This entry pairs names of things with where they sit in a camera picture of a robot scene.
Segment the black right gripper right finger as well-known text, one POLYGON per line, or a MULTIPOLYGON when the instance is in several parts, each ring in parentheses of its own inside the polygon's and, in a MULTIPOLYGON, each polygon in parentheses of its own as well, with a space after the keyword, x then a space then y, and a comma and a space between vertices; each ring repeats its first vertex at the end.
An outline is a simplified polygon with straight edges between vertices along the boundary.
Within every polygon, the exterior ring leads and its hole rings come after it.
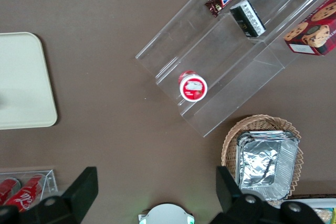
POLYGON ((323 223, 304 203, 284 202, 278 209, 258 196, 242 193, 225 166, 216 167, 216 195, 222 212, 211 223, 323 223))

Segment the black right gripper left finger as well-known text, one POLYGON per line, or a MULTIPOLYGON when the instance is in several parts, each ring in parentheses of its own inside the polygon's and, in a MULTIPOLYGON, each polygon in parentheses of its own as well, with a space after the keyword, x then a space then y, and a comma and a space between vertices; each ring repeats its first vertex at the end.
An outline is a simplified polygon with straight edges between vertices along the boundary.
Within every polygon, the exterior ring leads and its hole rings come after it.
POLYGON ((60 196, 51 196, 23 214, 23 223, 81 223, 98 195, 96 167, 86 167, 60 196))

